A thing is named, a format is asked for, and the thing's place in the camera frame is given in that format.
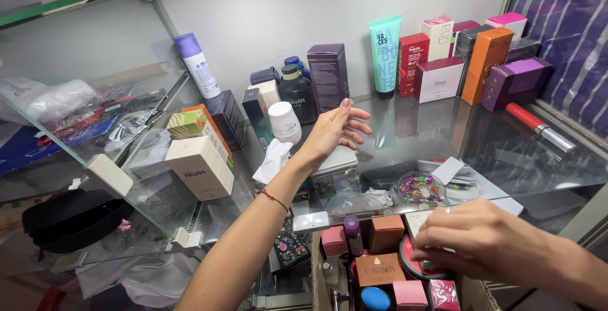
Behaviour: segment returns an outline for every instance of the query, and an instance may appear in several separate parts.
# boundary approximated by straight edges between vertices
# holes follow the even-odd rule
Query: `lipstick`
[[[540,120],[538,117],[530,114],[527,110],[523,109],[515,102],[506,105],[506,111],[518,118],[521,122],[525,123],[528,127],[534,129],[537,134],[551,141],[562,151],[569,153],[574,151],[576,148],[576,145],[573,142],[559,134],[556,130],[551,128],[551,126]]]

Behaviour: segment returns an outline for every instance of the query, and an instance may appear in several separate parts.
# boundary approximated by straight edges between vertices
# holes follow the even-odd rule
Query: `hand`
[[[436,209],[414,240],[411,260],[429,260],[472,279],[554,290],[580,248],[488,200]],[[451,248],[452,253],[440,248]]]
[[[313,130],[296,156],[304,158],[315,172],[336,146],[342,145],[356,150],[358,147],[355,143],[363,144],[363,139],[357,131],[370,135],[372,130],[355,117],[368,120],[371,116],[366,111],[352,108],[348,98],[345,98],[338,108],[319,115]]]

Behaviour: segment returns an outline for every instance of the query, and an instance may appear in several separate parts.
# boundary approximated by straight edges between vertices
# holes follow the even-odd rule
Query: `black perfume bottle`
[[[283,66],[283,83],[278,86],[281,101],[289,102],[294,109],[300,125],[308,126],[317,121],[319,112],[314,100],[313,84],[302,77],[295,64]]]

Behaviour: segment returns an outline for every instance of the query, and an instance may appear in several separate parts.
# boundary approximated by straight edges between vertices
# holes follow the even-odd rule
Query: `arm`
[[[571,240],[540,230],[488,200],[436,209],[416,236],[412,260],[473,279],[538,287],[608,310],[608,264]],[[440,248],[452,248],[455,253]]]
[[[337,145],[356,149],[354,142],[362,144],[363,139],[355,130],[371,134],[371,128],[354,117],[369,119],[370,115],[351,108],[348,99],[340,108],[321,114],[300,151],[270,181],[266,191],[289,207],[304,180]],[[280,203],[263,194],[256,197],[201,262],[175,310],[235,310],[262,269],[284,220],[285,208]],[[242,253],[244,244],[247,257]]]

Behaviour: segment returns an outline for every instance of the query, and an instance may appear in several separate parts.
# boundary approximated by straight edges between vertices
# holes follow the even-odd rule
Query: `purple box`
[[[344,44],[314,45],[307,57],[319,114],[336,109],[350,98]]]
[[[511,102],[530,104],[536,100],[552,70],[549,62],[538,57],[494,66],[483,90],[482,105],[496,111],[505,109]]]

